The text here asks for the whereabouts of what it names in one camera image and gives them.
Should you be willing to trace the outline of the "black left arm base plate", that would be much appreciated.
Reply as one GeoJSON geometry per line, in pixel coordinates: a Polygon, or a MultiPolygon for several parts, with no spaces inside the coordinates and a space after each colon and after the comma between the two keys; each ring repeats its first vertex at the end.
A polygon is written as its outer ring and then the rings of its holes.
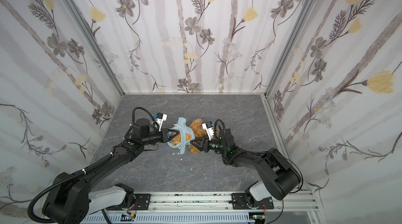
{"type": "Polygon", "coordinates": [[[116,206],[110,206],[106,210],[148,210],[150,205],[151,194],[129,194],[126,196],[123,202],[116,206]]]}

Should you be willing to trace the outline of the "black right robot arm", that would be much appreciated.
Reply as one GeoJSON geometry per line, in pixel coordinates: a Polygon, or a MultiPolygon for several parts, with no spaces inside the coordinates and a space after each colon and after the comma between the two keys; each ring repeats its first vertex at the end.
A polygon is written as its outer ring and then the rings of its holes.
{"type": "Polygon", "coordinates": [[[214,139],[194,139],[191,145],[200,152],[213,151],[221,155],[226,166],[256,170],[263,186],[276,200],[283,200],[302,183],[301,173],[276,148],[260,152],[243,149],[236,145],[230,129],[220,131],[214,139]]]}

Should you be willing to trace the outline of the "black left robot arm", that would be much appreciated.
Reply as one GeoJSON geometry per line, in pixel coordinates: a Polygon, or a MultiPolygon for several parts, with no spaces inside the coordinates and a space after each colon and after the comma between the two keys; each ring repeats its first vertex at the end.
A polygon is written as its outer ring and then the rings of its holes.
{"type": "Polygon", "coordinates": [[[138,119],[126,132],[123,141],[112,147],[111,153],[72,174],[58,175],[43,193],[47,195],[42,214],[47,219],[41,223],[78,224],[89,213],[89,193],[104,178],[126,165],[145,151],[145,146],[168,143],[179,131],[158,128],[157,123],[138,119]]]}

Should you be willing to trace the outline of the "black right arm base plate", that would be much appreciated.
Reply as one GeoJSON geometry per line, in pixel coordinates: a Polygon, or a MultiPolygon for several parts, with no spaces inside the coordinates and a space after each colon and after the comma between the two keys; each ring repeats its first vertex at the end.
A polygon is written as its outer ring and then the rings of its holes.
{"type": "Polygon", "coordinates": [[[261,201],[255,200],[250,194],[232,193],[231,201],[233,210],[271,210],[274,209],[273,200],[271,197],[261,201]]]}

